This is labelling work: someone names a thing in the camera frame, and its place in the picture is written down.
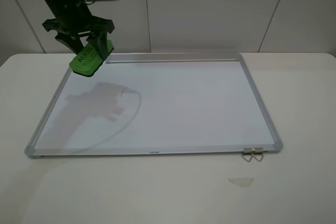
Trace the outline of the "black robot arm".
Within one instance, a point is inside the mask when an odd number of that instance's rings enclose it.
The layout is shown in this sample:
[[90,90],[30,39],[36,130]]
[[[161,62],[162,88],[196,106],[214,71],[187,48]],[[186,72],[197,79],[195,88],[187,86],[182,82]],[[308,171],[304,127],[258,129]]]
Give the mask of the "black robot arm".
[[43,22],[46,31],[57,32],[55,39],[75,54],[84,48],[80,38],[96,50],[101,59],[110,55],[107,35],[114,30],[109,19],[93,16],[85,0],[44,0],[54,15],[54,19]]

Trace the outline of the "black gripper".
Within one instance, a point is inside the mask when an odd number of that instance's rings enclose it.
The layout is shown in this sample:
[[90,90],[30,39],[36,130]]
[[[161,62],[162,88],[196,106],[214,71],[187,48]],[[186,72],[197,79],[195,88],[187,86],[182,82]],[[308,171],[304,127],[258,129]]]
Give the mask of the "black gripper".
[[77,55],[84,49],[80,38],[87,37],[85,32],[90,32],[86,41],[101,59],[108,57],[107,33],[114,30],[112,20],[93,16],[89,9],[61,8],[53,10],[53,14],[55,18],[45,20],[42,26],[46,31],[57,31],[55,39],[58,42]]

